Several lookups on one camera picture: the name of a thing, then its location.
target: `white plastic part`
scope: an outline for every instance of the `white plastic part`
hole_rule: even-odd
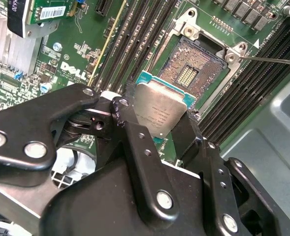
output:
[[[121,97],[118,93],[115,93],[115,92],[111,92],[111,91],[103,91],[101,93],[101,97],[104,97],[110,101],[113,100],[113,98],[115,97]]]

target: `heatsink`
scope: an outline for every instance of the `heatsink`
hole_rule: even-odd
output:
[[[26,39],[7,28],[7,17],[0,14],[0,64],[31,75],[34,72],[41,38]]]

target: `hole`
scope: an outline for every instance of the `hole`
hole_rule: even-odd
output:
[[[276,13],[273,13],[273,15],[271,15],[271,19],[272,20],[275,20],[277,18],[277,14]]]
[[[145,135],[143,133],[139,133],[138,136],[139,136],[140,139],[144,139],[145,138]]]
[[[146,150],[144,151],[144,153],[145,153],[147,156],[151,156],[151,151],[148,150],[148,149],[146,149]]]
[[[120,103],[122,103],[124,106],[129,105],[129,103],[125,99],[120,99]]]
[[[227,188],[227,185],[226,185],[224,182],[220,182],[220,185],[221,185],[223,188]]]
[[[189,16],[193,17],[195,15],[195,12],[193,10],[189,11]]]
[[[245,50],[245,44],[241,44],[241,45],[239,46],[239,49],[240,49],[241,51]]]
[[[101,130],[101,129],[103,129],[103,127],[104,127],[104,122],[103,121],[97,121],[95,123],[95,129],[96,130]]]

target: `metal plate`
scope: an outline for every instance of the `metal plate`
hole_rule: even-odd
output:
[[[139,83],[134,101],[138,122],[145,125],[152,136],[165,138],[187,110],[183,97],[155,81]]]

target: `motherboard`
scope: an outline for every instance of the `motherboard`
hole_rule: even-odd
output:
[[[124,94],[145,71],[138,100],[159,91],[203,122],[289,17],[290,0],[0,0],[0,110],[74,83]],[[173,162],[166,125],[153,138]],[[71,145],[95,153],[92,136]]]

